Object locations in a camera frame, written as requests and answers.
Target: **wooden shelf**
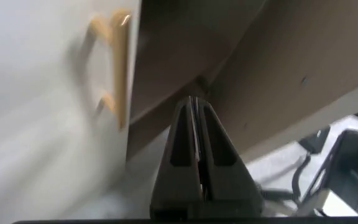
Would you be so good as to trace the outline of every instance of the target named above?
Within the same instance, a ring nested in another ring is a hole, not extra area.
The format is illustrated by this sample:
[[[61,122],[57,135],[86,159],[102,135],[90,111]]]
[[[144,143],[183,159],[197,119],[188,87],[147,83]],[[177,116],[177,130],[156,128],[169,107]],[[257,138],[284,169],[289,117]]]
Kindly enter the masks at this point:
[[[223,60],[230,48],[220,36],[184,20],[158,34],[140,34],[132,92],[131,123]]]

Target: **white floor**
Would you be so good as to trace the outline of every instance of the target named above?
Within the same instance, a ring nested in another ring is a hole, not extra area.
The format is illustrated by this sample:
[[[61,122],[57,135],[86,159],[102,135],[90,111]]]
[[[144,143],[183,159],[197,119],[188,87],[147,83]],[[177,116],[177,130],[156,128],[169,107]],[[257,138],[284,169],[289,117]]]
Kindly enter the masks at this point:
[[[337,137],[345,129],[358,130],[358,118],[348,116],[331,125],[322,153],[312,157],[301,175],[302,195],[308,189]],[[149,218],[151,193],[167,136],[168,130],[128,162],[125,175],[109,192],[91,200],[65,218]],[[246,166],[255,181],[263,188],[291,190],[292,175],[305,155],[306,151],[297,142],[291,142]]]

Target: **white surface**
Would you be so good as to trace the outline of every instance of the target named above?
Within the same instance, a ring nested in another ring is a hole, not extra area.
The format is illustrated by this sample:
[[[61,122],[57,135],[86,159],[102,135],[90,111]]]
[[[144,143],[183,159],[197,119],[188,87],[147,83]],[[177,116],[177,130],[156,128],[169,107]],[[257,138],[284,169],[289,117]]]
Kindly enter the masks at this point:
[[[100,91],[112,91],[109,48],[85,37],[94,14],[133,10],[130,99],[139,6],[0,0],[0,223],[58,218],[122,173],[127,128],[95,114]]]
[[[305,204],[302,204],[293,216],[304,217],[315,209],[329,217],[358,217],[357,212],[329,189],[324,189],[313,195]]]

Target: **drawer handle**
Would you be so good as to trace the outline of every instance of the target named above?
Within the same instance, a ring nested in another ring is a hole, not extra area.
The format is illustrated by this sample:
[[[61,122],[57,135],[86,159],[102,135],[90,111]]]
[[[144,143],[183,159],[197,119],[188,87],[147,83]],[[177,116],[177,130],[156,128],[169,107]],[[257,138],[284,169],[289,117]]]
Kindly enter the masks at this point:
[[[117,116],[118,128],[126,123],[127,108],[127,58],[128,33],[131,14],[120,9],[112,12],[109,22],[102,16],[92,18],[89,28],[93,33],[109,44],[112,51],[112,79],[114,97],[105,93],[101,102]]]

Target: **black plastic object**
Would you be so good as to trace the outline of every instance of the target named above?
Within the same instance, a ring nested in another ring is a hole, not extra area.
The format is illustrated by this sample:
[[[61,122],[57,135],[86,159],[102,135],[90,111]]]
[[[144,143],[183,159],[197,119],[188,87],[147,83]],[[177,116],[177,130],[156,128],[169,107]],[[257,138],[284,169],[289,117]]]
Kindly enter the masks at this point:
[[[196,97],[182,101],[155,181],[151,219],[259,217],[262,202],[212,106]]]
[[[319,154],[323,150],[330,129],[330,126],[320,129],[316,133],[301,139],[298,143],[310,154]]]
[[[323,176],[317,190],[312,191]],[[320,189],[331,189],[358,213],[358,132],[344,131],[335,142],[330,154],[306,192],[308,200]]]

